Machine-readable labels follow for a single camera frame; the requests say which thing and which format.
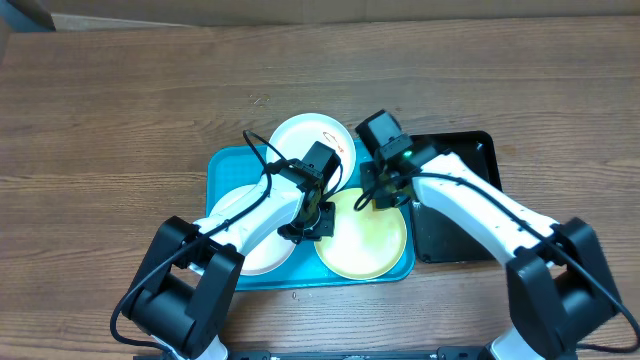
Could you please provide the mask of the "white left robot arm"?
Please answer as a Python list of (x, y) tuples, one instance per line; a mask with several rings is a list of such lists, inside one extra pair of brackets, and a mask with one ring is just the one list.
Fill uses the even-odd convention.
[(177, 216), (157, 230), (113, 314), (150, 335), (146, 346), (167, 356), (197, 359), (226, 351), (217, 337), (245, 257), (268, 235), (291, 228), (306, 238), (323, 210), (323, 192), (340, 160), (280, 159), (236, 202), (189, 223)]

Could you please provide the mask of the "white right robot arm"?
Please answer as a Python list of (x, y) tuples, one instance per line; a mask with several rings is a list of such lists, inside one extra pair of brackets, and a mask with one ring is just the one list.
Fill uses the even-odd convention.
[(512, 326), (486, 349), (490, 359), (574, 359), (584, 338), (627, 315), (591, 226), (560, 224), (526, 208), (433, 145), (370, 145), (375, 172), (357, 200), (405, 195), (452, 220), (504, 268)]

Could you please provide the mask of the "white plate with sauce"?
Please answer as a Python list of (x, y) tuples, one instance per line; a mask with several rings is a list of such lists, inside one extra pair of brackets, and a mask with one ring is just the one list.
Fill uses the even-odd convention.
[(269, 143), (277, 150), (269, 148), (266, 162), (275, 163), (281, 156), (298, 159), (304, 155), (314, 142), (319, 141), (333, 148), (341, 159), (340, 173), (335, 173), (331, 184), (335, 185), (329, 194), (343, 188), (355, 169), (356, 148), (348, 130), (337, 120), (324, 114), (304, 113), (283, 122), (272, 134)]

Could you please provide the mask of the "yellow-green rimmed plate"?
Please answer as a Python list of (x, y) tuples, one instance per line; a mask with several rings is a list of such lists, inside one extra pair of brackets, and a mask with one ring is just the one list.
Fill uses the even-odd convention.
[(404, 253), (408, 234), (397, 208), (377, 210), (368, 204), (356, 211), (360, 188), (342, 190), (329, 198), (335, 205), (334, 233), (315, 243), (322, 263), (350, 280), (370, 280), (389, 272)]

